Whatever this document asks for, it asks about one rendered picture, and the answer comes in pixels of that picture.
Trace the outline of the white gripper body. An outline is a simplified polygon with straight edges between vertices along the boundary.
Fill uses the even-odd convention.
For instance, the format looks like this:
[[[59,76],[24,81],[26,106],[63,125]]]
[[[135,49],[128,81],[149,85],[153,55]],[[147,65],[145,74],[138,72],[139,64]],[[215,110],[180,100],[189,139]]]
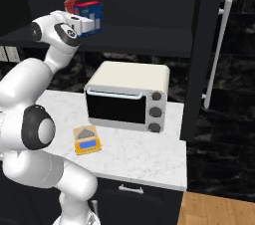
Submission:
[[[95,21],[87,17],[80,17],[78,21],[77,33],[82,35],[95,29]]]

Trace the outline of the orange digital scale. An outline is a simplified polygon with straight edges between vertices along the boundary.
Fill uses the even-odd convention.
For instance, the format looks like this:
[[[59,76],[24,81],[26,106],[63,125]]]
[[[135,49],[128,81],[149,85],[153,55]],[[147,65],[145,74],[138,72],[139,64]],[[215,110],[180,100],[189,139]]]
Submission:
[[[76,155],[89,154],[102,149],[102,144],[94,125],[74,128]]]

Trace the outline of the black drawer front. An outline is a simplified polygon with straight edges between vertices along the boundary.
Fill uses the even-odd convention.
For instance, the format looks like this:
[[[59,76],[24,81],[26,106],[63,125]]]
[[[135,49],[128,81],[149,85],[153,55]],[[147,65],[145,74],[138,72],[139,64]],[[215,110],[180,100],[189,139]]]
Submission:
[[[111,180],[105,178],[98,178],[99,189],[104,193],[110,193],[114,195],[120,195],[125,197],[133,197],[137,199],[153,201],[156,203],[162,203],[166,205],[172,204],[174,201],[180,202],[182,200],[183,193],[172,189],[164,189],[160,187],[124,182],[119,180]],[[125,187],[138,189],[142,187],[144,194],[140,195],[132,192],[119,191],[119,186],[123,184]]]

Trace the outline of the blue food box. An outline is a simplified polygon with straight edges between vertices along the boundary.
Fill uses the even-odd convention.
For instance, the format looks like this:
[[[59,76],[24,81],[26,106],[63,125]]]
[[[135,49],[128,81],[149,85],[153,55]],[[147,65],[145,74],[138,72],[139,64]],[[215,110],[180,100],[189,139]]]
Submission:
[[[91,31],[84,32],[83,36],[92,36],[102,31],[102,10],[103,4],[98,1],[89,1],[74,6],[74,12],[82,17],[86,17],[95,22],[95,26]]]

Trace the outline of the red food box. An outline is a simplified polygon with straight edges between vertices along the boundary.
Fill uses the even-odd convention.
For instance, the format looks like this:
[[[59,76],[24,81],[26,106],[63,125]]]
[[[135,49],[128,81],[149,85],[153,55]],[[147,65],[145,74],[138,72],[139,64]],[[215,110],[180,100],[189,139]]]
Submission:
[[[79,2],[79,0],[66,0],[64,2],[65,11],[75,14],[76,10],[74,9],[74,6]]]

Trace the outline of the cream toaster oven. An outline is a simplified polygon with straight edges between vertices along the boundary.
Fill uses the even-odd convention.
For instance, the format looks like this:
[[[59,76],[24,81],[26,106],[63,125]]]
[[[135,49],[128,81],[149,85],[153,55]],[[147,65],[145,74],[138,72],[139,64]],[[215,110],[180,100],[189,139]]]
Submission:
[[[148,126],[155,122],[160,125],[160,132],[162,132],[166,114],[169,75],[170,70],[165,65],[104,61],[85,85],[84,92],[88,88],[100,91],[126,91],[127,93],[143,92],[146,95],[145,125],[125,123],[123,126],[112,124],[109,127],[149,131]],[[151,98],[154,92],[161,93],[159,101],[154,101]],[[149,115],[149,110],[153,107],[161,109],[161,117]]]

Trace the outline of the white wall outlet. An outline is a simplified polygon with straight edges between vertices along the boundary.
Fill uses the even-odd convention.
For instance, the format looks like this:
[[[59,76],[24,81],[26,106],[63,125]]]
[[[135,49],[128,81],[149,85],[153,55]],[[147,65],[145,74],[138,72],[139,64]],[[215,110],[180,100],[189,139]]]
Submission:
[[[8,62],[4,47],[0,46],[0,62]]]
[[[12,63],[20,62],[20,57],[16,47],[6,47],[6,53],[10,62]]]

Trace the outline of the black glass toaster oven door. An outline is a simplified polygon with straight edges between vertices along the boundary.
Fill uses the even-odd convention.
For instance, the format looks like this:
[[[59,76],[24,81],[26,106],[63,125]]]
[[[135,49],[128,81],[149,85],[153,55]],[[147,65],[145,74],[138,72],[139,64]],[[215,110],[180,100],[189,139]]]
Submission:
[[[100,91],[127,95],[138,95],[140,91],[127,93],[126,91]],[[123,126],[125,123],[145,125],[146,122],[146,95],[142,93],[140,100],[113,99],[90,96],[85,91],[88,119],[95,125]]]

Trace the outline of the black base cabinet door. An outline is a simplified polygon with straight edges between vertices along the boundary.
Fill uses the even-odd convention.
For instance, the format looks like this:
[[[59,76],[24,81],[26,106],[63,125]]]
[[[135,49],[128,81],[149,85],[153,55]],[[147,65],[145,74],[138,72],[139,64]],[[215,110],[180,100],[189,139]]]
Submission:
[[[177,225],[181,203],[179,199],[164,204],[111,194],[97,200],[102,225]]]

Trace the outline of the black wall cabinet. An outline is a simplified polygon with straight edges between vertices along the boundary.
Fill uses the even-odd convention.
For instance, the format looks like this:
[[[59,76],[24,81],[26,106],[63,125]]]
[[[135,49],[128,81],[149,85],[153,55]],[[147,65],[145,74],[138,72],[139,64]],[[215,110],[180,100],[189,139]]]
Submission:
[[[36,19],[63,8],[64,1],[27,3],[31,17]],[[195,0],[99,1],[103,3],[103,31],[85,38],[82,51],[190,56]]]

